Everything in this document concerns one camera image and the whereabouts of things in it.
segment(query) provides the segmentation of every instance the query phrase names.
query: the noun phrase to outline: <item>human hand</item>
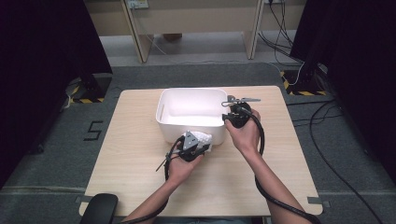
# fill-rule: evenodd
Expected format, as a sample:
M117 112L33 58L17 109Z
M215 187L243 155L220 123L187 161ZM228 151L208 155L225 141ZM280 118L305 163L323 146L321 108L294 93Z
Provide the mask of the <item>human hand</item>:
M258 120L260 114L254 109L251 112ZM257 145L260 141L260 132L253 119L249 119L247 123L240 129L236 129L229 120L225 120L225 127L233 139L233 145L246 156L250 152L257 152Z
M168 181L171 181L178 186L182 184L190 176L203 157L204 155L200 155L193 161L184 161L177 154L173 154L171 157L172 160L169 164Z

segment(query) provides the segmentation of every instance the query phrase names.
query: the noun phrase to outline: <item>black tape marking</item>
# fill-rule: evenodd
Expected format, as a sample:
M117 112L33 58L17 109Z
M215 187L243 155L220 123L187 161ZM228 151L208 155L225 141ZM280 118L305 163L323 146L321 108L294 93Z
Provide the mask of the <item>black tape marking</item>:
M103 123L103 121L102 120L94 120L94 121L91 122L90 129L88 130L88 133L97 133L97 135L94 138L84 138L84 141L97 141L99 139L99 135L100 135L100 133L102 131L101 130L93 130L92 129L92 126L95 123Z

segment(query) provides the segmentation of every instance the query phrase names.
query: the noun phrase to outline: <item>light wood tabletop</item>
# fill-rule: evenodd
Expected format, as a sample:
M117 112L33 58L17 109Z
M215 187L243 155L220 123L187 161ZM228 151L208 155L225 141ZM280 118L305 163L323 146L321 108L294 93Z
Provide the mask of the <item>light wood tabletop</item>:
M291 123L281 91L275 86L219 87L236 98L259 98L249 103L261 114L265 131L264 159L308 213L318 215L321 204ZM116 216L127 216L164 182L164 160L172 144L163 140L155 119L163 90L123 91L97 158L86 196L112 193L119 197ZM87 203L81 203L84 213ZM170 197L163 217L269 216L267 203L256 189L254 175L233 146L225 141L211 152L190 178Z

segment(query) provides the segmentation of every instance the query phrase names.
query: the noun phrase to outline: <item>desk leg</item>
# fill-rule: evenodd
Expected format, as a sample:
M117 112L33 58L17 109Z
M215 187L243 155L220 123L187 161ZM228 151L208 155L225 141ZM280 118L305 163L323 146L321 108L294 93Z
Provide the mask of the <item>desk leg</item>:
M145 63L148 60L154 35L140 35L137 32L137 24L133 12L128 8L126 0L121 0L121 4L128 21L129 29L131 30L132 39L134 40L137 59L140 63Z
M242 33L244 37L245 49L247 51L247 58L254 59L254 53L256 52L257 45L257 32L262 22L262 9L264 6L264 0L257 1L256 15L253 24L252 31L245 31Z

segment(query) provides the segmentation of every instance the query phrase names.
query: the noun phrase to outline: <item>yellow and black hazard tape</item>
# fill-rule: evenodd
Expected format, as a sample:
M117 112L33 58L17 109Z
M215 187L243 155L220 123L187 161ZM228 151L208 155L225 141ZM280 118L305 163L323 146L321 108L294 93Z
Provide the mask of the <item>yellow and black hazard tape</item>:
M286 93L289 95L305 95L305 96L310 96L310 95L326 95L326 91L296 91L293 89L293 87L289 84L288 80L285 78L285 72L280 72L280 76L282 77L283 80L283 85L285 86Z
M105 98L74 98L73 96L78 92L79 86L76 86L72 93L72 103L77 104L91 104L91 103L102 103Z

